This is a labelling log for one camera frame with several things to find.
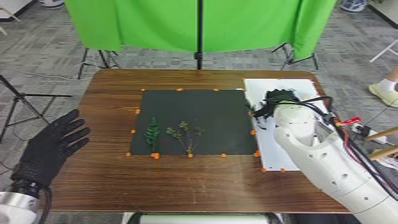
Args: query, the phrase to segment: light stand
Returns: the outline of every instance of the light stand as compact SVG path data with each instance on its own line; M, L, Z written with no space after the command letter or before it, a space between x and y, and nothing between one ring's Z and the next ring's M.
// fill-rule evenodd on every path
M288 53L287 44L288 43L285 43L283 45L280 45L280 47L272 50L272 53L276 53L280 49L283 49L283 52L285 52L287 60L285 60L285 64L283 64L283 67L281 67L281 71L285 70L287 65L294 65L299 62L306 61L308 59L313 59L315 69L320 70L315 53L313 53L313 55L308 58L304 58L303 60L296 61L296 50L292 50L290 53Z
M203 0L198 0L198 52L196 58L196 69L203 70Z
M8 79L4 78L4 76L0 75L0 83L4 84L6 88L9 89L9 91L13 92L15 94L15 99L13 99L13 105L11 105L11 110L9 110L9 115L8 115L8 119L6 119L6 124L4 124L4 129L2 129L2 134L0 134L0 143L2 143L2 140L4 140L4 135L6 135L6 131L8 131L8 128L13 127L15 125L29 122L29 121L34 121L38 119L41 119L47 123L49 120L45 118L45 114L47 114L47 111L49 111L49 108L54 104L54 100L57 97L72 97L72 95L52 95L52 94L25 94L22 92L18 92L15 86L11 85ZM34 96L34 97L50 97L50 102L47 104L47 107L43 109L43 111L40 112L34 105L31 104L29 100L27 100L27 96ZM13 118L13 115L15 115L15 110L17 110L17 104L18 102L24 103L24 105L27 106L29 110L34 112L36 116L22 121L17 121L15 123L11 123L11 118Z
M82 64L81 64L81 69L79 69L79 79L82 79L82 73L84 73L84 67L86 66L97 66L102 69L111 69L114 67L120 68L120 64L118 64L118 62L116 62L113 57L111 58L113 58L113 61L114 61L114 65L113 66L109 65L109 61L105 59L105 55L104 55L104 51L102 50L98 50L98 54L100 54L100 57L102 57L104 66L98 66L98 65L88 63L86 60L88 60L89 50L91 50L89 48L86 48L86 50L84 50L84 58L82 58Z

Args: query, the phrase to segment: green screen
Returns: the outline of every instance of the green screen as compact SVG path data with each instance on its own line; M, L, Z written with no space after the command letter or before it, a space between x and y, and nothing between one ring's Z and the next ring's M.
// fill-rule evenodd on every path
M288 42L296 59L313 54L336 0L205 0L205 52ZM86 47L198 49L198 0L68 0Z

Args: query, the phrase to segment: black glove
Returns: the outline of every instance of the black glove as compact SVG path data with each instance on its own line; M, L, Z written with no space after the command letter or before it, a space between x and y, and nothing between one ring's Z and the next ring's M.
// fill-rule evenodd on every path
M91 129L84 128L73 133L86 124L82 119L75 121L77 118L79 110L73 110L54 121L29 141L29 146L11 176L13 180L25 179L45 187L50 186L68 157L89 143L89 138L84 137L91 133Z

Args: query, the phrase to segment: shoe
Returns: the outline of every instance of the shoe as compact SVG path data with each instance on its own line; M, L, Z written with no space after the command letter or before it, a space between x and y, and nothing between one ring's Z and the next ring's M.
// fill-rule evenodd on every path
M379 96L383 102L391 107L398 107L398 92L384 92L377 86L377 84L370 85L370 92Z
M391 169L398 171L398 160L393 157L381 158L377 162Z

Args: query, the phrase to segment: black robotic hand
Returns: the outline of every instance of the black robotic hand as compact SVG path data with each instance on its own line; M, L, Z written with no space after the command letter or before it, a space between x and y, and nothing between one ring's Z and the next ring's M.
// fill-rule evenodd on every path
M29 180L50 186L59 174L68 157L89 143L86 137L91 129L84 126L86 121L79 119L79 110L73 110L47 126L41 133L29 141L29 146L22 155L13 180Z
M294 91L285 89L283 90L276 89L274 91L267 91L265 101L267 101L267 104L264 108L255 112L255 115L253 115L255 117L265 116L265 119L274 115L278 104L283 101L301 102Z

